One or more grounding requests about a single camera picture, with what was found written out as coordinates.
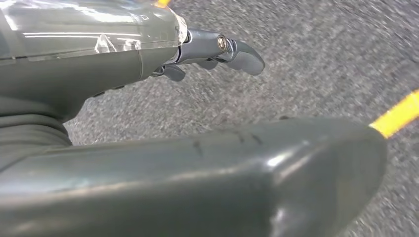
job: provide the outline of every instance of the bolt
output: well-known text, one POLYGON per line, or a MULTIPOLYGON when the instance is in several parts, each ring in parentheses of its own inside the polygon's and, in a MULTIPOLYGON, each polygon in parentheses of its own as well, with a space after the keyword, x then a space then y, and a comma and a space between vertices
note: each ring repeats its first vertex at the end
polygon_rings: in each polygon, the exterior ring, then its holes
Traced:
POLYGON ((227 39, 225 38, 225 36, 219 36, 217 39, 217 44, 221 51, 227 50, 227 39))

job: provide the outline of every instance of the transparent tape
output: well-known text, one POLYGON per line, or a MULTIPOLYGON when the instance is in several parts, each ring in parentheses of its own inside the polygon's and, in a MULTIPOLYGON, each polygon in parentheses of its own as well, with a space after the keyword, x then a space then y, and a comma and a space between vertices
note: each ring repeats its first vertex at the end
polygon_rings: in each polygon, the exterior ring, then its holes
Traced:
POLYGON ((2 63, 178 47, 187 34, 182 17, 151 0, 0 0, 0 8, 2 63))

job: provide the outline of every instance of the robotic arm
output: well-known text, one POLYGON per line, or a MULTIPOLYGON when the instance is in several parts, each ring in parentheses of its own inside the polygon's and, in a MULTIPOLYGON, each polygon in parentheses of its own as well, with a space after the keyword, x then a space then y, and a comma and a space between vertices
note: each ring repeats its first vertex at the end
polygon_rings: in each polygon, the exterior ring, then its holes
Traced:
POLYGON ((0 1, 0 236, 331 237, 377 191, 386 142, 292 118, 200 136, 72 147, 62 125, 109 89, 259 54, 122 0, 0 1))

